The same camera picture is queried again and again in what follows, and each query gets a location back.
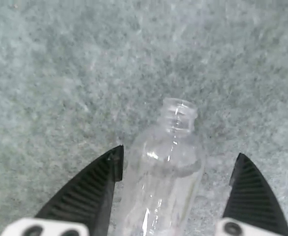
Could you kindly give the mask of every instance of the bottle opening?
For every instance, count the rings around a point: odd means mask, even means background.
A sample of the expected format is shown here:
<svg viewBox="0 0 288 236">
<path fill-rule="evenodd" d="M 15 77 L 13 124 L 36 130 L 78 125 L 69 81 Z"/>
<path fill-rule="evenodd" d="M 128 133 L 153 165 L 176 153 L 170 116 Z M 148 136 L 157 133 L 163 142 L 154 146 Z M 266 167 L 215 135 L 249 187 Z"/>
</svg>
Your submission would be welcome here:
<svg viewBox="0 0 288 236">
<path fill-rule="evenodd" d="M 186 100 L 165 98 L 161 108 L 159 123 L 170 132 L 187 132 L 194 130 L 194 120 L 197 118 L 196 106 Z"/>
</svg>

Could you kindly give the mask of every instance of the floor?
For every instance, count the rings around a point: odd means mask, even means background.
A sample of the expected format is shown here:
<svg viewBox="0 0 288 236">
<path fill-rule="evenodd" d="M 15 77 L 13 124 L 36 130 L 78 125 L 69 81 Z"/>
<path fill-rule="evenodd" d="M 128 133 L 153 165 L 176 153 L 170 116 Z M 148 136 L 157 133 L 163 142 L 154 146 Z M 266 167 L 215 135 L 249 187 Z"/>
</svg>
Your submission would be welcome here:
<svg viewBox="0 0 288 236">
<path fill-rule="evenodd" d="M 239 152 L 288 220 L 288 0 L 0 1 L 0 232 L 164 97 L 198 106 L 208 150 L 187 236 L 213 235 Z"/>
</svg>

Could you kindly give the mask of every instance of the screw hole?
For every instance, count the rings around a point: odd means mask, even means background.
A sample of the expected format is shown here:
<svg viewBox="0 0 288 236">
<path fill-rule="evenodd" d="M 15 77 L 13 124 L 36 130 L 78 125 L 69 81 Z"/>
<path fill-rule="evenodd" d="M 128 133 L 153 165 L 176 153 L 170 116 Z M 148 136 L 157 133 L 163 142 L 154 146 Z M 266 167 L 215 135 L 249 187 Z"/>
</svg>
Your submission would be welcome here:
<svg viewBox="0 0 288 236">
<path fill-rule="evenodd" d="M 23 233 L 23 236 L 40 236 L 43 229 L 41 226 L 32 226 Z"/>
<path fill-rule="evenodd" d="M 228 222 L 224 225 L 224 230 L 226 233 L 233 235 L 233 236 L 240 236 L 242 234 L 241 227 L 233 222 Z"/>
<path fill-rule="evenodd" d="M 68 230 L 62 236 L 79 236 L 79 233 L 75 230 Z"/>
</svg>

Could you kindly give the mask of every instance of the clear plastic bottle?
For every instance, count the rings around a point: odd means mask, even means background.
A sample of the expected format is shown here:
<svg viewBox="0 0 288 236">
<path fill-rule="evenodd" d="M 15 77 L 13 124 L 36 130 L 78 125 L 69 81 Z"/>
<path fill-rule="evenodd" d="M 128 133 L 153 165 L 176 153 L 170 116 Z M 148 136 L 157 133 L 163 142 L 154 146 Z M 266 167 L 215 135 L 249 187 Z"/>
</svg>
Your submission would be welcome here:
<svg viewBox="0 0 288 236">
<path fill-rule="evenodd" d="M 194 104 L 163 101 L 158 122 L 128 152 L 116 236 L 181 236 L 204 172 Z"/>
</svg>

